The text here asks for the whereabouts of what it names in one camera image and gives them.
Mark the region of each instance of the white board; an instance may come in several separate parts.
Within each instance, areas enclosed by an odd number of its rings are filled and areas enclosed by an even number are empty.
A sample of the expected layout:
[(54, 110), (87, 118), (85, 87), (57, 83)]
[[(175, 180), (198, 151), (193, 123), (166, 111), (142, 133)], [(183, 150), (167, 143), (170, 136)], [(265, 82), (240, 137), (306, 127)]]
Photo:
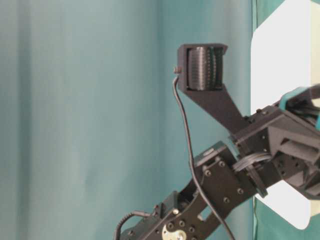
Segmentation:
[[(311, 83), (311, 2), (286, 0), (253, 34), (251, 112)], [(268, 192), (264, 199), (257, 198), (296, 228), (308, 226), (317, 209), (313, 201), (284, 181), (268, 188)]]

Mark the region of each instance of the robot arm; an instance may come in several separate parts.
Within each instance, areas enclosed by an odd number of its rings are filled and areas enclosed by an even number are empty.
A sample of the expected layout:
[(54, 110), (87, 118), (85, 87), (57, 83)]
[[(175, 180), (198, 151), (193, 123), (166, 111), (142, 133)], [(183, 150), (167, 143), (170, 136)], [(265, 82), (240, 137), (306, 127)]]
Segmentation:
[[(297, 88), (280, 101), (242, 117), (222, 84), (222, 44), (188, 44), (178, 50), (179, 89), (230, 132), (239, 152), (237, 160), (218, 142), (194, 158), (201, 188), (225, 219), (232, 209), (255, 194), (265, 197), (267, 188), (285, 180), (308, 199), (320, 200), (319, 108), (312, 99), (320, 86)], [(174, 191), (125, 230), (121, 240), (204, 240), (220, 224), (207, 207), (192, 179)]]

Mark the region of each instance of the black cable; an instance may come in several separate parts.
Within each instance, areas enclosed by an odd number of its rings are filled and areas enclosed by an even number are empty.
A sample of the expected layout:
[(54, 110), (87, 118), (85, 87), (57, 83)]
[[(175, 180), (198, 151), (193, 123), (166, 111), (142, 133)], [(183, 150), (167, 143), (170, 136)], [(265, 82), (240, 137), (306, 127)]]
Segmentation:
[(194, 166), (194, 155), (193, 155), (192, 146), (191, 146), (191, 138), (190, 138), (189, 125), (188, 125), (188, 121), (187, 121), (186, 111), (185, 111), (185, 108), (184, 108), (184, 106), (183, 106), (183, 104), (181, 102), (181, 99), (180, 99), (180, 97), (178, 95), (178, 92), (177, 92), (178, 80), (179, 80), (179, 77), (176, 77), (173, 80), (173, 83), (172, 83), (172, 85), (173, 85), (173, 94), (174, 94), (174, 97), (176, 99), (176, 102), (178, 103), (178, 106), (179, 106), (179, 109), (181, 111), (182, 118), (183, 118), (186, 142), (187, 142), (188, 152), (189, 152), (189, 166), (190, 166), (193, 182), (194, 182), (196, 188), (198, 189), (201, 197), (205, 201), (205, 203), (210, 207), (210, 209), (213, 212), (213, 214), (215, 215), (215, 217), (219, 220), (221, 225), (223, 225), (223, 227), (225, 228), (226, 233), (229, 235), (230, 239), (231, 240), (235, 240), (235, 237), (234, 237), (233, 233), (231, 232), (229, 226), (227, 225), (225, 220), (219, 215), (219, 213), (216, 211), (215, 207), (213, 206), (213, 204), (208, 199), (206, 193), (202, 189), (202, 187), (201, 187), (201, 185), (200, 185), (200, 183), (199, 183), (199, 181), (197, 179), (195, 166)]
[(113, 240), (120, 240), (121, 227), (123, 226), (123, 224), (125, 224), (126, 221), (128, 221), (128, 219), (132, 218), (133, 216), (146, 218), (146, 217), (150, 217), (151, 214), (143, 211), (133, 211), (125, 215), (115, 228)]

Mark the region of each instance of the screw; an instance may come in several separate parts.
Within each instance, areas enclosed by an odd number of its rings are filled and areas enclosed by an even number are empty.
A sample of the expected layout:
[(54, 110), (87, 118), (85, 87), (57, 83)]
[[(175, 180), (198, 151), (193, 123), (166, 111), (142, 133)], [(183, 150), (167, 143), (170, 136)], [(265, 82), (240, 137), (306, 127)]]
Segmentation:
[(225, 203), (225, 204), (230, 203), (230, 199), (229, 199), (229, 198), (227, 198), (226, 196), (223, 198), (223, 201), (224, 201), (224, 203)]
[(219, 162), (222, 160), (222, 158), (220, 156), (216, 156), (215, 159), (214, 159), (216, 162)]
[(173, 229), (175, 225), (173, 222), (169, 222), (167, 226), (168, 226), (168, 229)]
[(178, 210), (178, 209), (176, 209), (176, 208), (175, 208), (175, 209), (173, 209), (173, 211), (172, 211), (172, 212), (173, 212), (173, 214), (174, 214), (174, 215), (179, 214), (179, 210)]
[(207, 177), (211, 176), (211, 171), (210, 170), (205, 170), (204, 171), (204, 175), (206, 175)]
[(180, 220), (179, 221), (179, 226), (180, 227), (184, 227), (186, 225), (186, 222), (185, 221), (183, 221), (183, 220)]
[(195, 228), (193, 226), (189, 227), (189, 232), (190, 233), (194, 233), (195, 232)]
[(238, 188), (236, 191), (240, 195), (244, 194), (244, 190), (242, 188)]
[(220, 162), (219, 162), (219, 166), (220, 166), (220, 167), (222, 167), (222, 168), (223, 168), (225, 165), (226, 165), (226, 164), (225, 164), (225, 162), (224, 162), (224, 161), (220, 161)]
[(175, 66), (174, 69), (173, 69), (173, 73), (174, 74), (180, 74), (182, 71), (181, 67), (180, 66)]

